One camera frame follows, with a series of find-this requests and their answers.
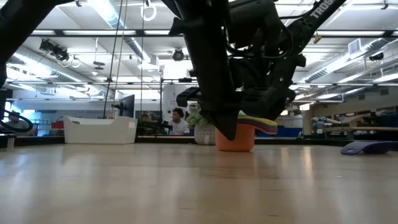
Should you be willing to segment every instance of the light wooden floor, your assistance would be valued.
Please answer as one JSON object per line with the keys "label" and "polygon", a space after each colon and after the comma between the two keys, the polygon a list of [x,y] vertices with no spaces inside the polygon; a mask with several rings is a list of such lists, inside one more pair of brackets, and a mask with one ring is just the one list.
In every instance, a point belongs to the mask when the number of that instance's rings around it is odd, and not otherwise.
{"label": "light wooden floor", "polygon": [[398,153],[171,144],[0,153],[1,224],[398,223]]}

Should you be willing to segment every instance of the colorful fabric stack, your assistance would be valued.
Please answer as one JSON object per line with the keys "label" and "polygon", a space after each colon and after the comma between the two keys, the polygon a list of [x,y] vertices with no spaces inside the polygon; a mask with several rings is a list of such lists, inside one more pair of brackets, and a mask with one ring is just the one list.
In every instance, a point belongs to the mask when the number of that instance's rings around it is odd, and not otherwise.
{"label": "colorful fabric stack", "polygon": [[278,132],[278,124],[275,121],[264,118],[255,118],[248,115],[239,115],[238,124],[247,124],[253,126],[254,128],[267,134],[277,134]]}

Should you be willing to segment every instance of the orange bowl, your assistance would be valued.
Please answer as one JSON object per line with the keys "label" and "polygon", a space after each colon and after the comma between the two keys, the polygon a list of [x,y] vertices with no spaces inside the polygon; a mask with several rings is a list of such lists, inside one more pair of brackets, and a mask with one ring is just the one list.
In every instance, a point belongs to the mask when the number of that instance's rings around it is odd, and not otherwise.
{"label": "orange bowl", "polygon": [[238,124],[233,141],[228,140],[216,129],[216,147],[220,151],[249,152],[254,147],[254,127],[246,124]]}

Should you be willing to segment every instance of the white bin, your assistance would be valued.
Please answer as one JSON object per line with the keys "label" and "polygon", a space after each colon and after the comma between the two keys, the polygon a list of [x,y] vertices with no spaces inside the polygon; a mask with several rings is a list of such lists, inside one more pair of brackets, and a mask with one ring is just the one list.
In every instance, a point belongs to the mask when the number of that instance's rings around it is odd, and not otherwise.
{"label": "white bin", "polygon": [[65,142],[72,144],[130,144],[136,139],[137,119],[63,117]]}

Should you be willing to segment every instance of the man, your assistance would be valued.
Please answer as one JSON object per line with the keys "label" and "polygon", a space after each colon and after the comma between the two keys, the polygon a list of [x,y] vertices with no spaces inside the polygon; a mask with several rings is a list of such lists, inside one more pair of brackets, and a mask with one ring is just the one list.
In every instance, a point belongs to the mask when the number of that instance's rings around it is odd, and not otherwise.
{"label": "man", "polygon": [[[12,113],[10,113],[10,115],[9,115],[10,121],[8,121],[6,124],[13,128],[27,129],[29,127],[29,124],[26,121],[20,120],[17,115],[19,115],[19,113],[16,113],[14,111]],[[32,129],[28,132],[25,132],[25,133],[20,133],[20,132],[14,131],[14,134],[16,136],[29,136],[29,135],[32,135],[34,133],[34,131],[35,131],[34,129]]]}
{"label": "man", "polygon": [[189,133],[188,123],[182,119],[183,117],[184,112],[181,108],[175,108],[173,110],[172,120],[169,121],[169,125],[173,126],[173,130],[170,134],[183,135]]}

